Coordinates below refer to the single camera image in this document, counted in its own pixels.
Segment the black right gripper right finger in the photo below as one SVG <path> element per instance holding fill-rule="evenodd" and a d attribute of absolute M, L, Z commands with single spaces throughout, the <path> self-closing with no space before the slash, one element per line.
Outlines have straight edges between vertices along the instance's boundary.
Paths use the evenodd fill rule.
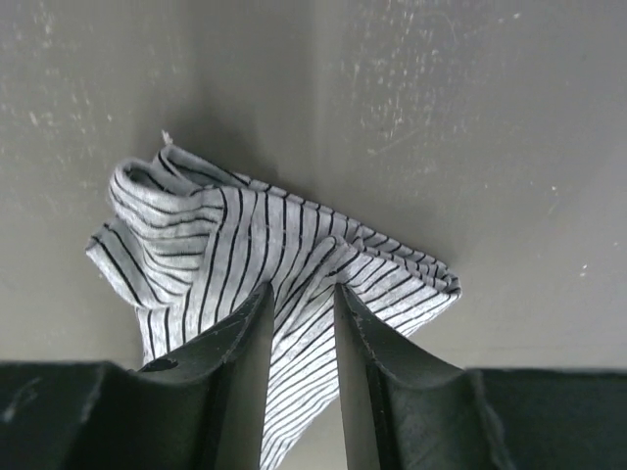
<path fill-rule="evenodd" d="M 352 469 L 622 469 L 626 374 L 462 369 L 378 319 L 345 286 L 334 329 Z"/>

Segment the grey striped boxer shorts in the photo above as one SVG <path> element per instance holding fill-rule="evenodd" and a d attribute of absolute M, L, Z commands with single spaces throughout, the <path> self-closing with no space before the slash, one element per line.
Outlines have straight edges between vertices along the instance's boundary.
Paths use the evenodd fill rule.
<path fill-rule="evenodd" d="M 114 215 L 86 253 L 133 307 L 145 361 L 207 331 L 258 286 L 272 287 L 264 469 L 277 467 L 338 398 L 336 285 L 404 336 L 461 295 L 438 259 L 172 144 L 150 162 L 118 164 L 109 199 Z"/>

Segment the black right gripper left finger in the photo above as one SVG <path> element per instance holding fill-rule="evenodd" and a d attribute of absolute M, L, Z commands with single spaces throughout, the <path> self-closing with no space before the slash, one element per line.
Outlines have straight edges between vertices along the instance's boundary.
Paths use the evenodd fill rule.
<path fill-rule="evenodd" d="M 141 369 L 109 361 L 1 365 L 5 469 L 256 469 L 273 292 Z"/>

